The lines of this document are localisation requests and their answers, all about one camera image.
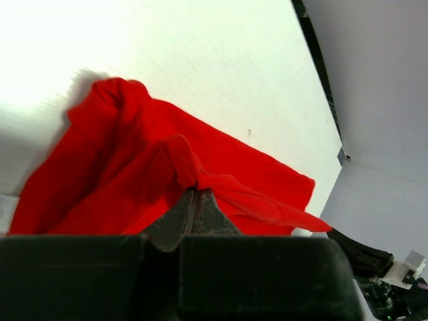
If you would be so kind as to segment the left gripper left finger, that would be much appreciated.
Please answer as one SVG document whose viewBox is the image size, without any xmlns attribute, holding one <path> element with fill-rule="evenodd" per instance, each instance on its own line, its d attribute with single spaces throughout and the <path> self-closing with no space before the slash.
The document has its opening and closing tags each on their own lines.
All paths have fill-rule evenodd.
<svg viewBox="0 0 428 321">
<path fill-rule="evenodd" d="M 1 240 L 2 320 L 178 320 L 177 247 L 197 192 L 143 232 Z"/>
</svg>

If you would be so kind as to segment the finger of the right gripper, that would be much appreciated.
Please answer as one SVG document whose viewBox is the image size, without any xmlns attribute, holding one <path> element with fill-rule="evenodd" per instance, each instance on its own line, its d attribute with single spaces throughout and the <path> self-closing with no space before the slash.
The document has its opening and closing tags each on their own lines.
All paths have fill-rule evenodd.
<svg viewBox="0 0 428 321">
<path fill-rule="evenodd" d="M 393 266 L 394 255 L 363 245 L 333 229 L 327 233 L 345 253 L 353 274 L 358 278 L 381 278 Z"/>
</svg>

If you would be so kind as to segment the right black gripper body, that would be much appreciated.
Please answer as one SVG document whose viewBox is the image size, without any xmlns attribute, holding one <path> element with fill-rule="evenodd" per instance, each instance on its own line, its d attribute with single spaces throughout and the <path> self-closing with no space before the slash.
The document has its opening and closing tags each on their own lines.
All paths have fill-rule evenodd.
<svg viewBox="0 0 428 321">
<path fill-rule="evenodd" d="M 427 282 L 423 278 L 408 290 L 360 276 L 354 279 L 377 320 L 427 320 Z"/>
</svg>

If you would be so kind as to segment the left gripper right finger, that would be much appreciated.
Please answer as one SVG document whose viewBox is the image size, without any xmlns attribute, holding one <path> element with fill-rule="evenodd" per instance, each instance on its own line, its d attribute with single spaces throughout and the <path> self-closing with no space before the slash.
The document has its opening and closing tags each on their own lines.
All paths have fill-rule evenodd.
<svg viewBox="0 0 428 321">
<path fill-rule="evenodd" d="M 211 191 L 179 244 L 182 320 L 362 320 L 352 270 L 326 238 L 236 233 Z"/>
</svg>

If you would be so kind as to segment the red t-shirt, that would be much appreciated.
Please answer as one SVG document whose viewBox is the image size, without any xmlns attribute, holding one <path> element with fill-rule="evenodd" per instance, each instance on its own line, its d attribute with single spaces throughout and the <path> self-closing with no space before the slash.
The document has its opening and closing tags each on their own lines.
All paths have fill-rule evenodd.
<svg viewBox="0 0 428 321">
<path fill-rule="evenodd" d="M 189 188 L 211 189 L 246 235 L 330 231 L 306 212 L 313 179 L 151 97 L 140 82 L 95 82 L 68 118 L 21 191 L 10 235 L 135 234 Z"/>
</svg>

